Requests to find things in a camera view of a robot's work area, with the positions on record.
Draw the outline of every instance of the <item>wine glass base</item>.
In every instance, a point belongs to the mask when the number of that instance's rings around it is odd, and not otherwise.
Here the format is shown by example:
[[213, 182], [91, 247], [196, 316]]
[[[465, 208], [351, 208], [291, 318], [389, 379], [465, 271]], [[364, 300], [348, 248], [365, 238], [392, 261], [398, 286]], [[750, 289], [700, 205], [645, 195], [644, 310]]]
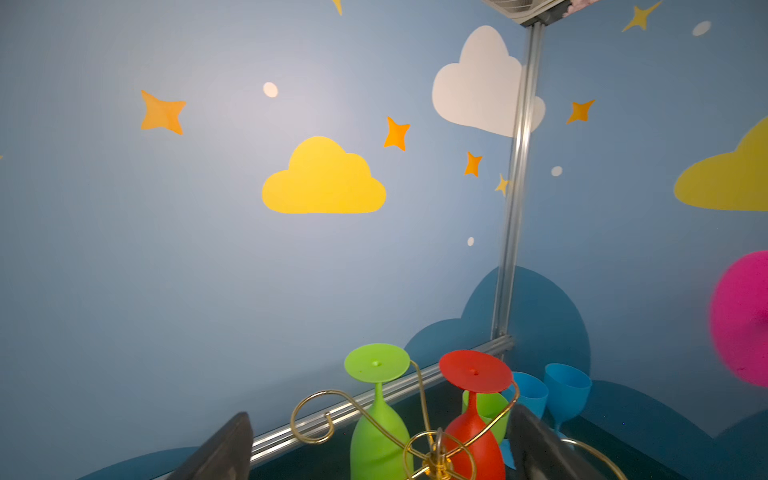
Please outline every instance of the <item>wine glass base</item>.
[[507, 465], [509, 468], [515, 469], [515, 458], [512, 457], [512, 450], [511, 446], [509, 445], [509, 440], [504, 439], [502, 440], [502, 444], [500, 445], [500, 448], [502, 449], [502, 457], [504, 458], [504, 465]]

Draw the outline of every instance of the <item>yellow cloud decal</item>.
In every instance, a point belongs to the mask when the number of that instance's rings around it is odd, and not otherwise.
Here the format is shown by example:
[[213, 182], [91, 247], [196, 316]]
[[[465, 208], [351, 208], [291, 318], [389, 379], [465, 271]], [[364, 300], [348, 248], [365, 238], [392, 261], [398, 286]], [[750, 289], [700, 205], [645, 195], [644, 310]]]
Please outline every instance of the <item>yellow cloud decal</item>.
[[367, 214], [382, 207], [386, 189], [363, 157], [312, 137], [293, 151], [288, 170], [266, 179], [261, 197], [282, 214]]
[[768, 118], [736, 151], [692, 165], [674, 186], [684, 204], [712, 210], [768, 211]]

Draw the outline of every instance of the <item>orange star decal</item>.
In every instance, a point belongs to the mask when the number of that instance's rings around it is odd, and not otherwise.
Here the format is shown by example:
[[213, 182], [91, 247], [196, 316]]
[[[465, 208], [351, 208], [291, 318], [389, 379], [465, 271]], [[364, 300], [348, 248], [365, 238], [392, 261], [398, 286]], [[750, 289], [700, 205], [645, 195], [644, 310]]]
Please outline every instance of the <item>orange star decal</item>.
[[386, 136], [384, 148], [395, 146], [399, 147], [402, 151], [406, 151], [406, 133], [411, 126], [398, 125], [390, 117], [386, 119], [389, 122], [389, 134]]
[[144, 103], [147, 104], [147, 114], [141, 123], [141, 130], [150, 128], [167, 128], [179, 135], [184, 135], [179, 123], [179, 114], [187, 104], [186, 101], [162, 101], [157, 100], [146, 91], [141, 91]]
[[467, 152], [467, 169], [464, 170], [464, 175], [475, 175], [476, 177], [479, 177], [478, 175], [478, 167], [480, 166], [480, 160], [482, 160], [482, 157], [476, 157], [472, 155], [471, 153]]
[[574, 112], [571, 114], [571, 118], [568, 119], [566, 124], [570, 124], [572, 121], [576, 120], [582, 120], [582, 121], [588, 121], [589, 120], [589, 108], [594, 103], [593, 101], [588, 101], [585, 104], [577, 104], [574, 103]]

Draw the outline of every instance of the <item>green cup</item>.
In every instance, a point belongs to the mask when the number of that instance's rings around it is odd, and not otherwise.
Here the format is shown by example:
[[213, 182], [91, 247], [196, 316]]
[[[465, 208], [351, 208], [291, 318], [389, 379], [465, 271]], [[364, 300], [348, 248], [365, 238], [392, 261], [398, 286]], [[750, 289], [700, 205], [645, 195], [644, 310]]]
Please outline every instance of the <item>green cup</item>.
[[[467, 411], [467, 402], [469, 402], [469, 392], [465, 390], [462, 395], [462, 413]], [[509, 402], [501, 393], [478, 393], [478, 414], [486, 425], [491, 423], [491, 420], [496, 418], [508, 404]], [[497, 443], [502, 443], [507, 434], [507, 422], [509, 422], [509, 412], [491, 427], [491, 433], [496, 437]]]

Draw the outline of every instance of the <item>white cloud decal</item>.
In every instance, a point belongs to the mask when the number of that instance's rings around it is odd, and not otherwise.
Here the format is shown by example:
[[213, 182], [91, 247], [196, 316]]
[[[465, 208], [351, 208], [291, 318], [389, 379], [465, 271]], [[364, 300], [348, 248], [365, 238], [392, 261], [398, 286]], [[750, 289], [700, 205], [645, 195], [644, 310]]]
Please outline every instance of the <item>white cloud decal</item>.
[[[458, 63], [441, 68], [432, 86], [437, 113], [459, 125], [515, 136], [515, 112], [522, 66], [510, 57], [502, 36], [489, 26], [472, 32]], [[545, 105], [534, 100], [532, 130], [544, 119]]]

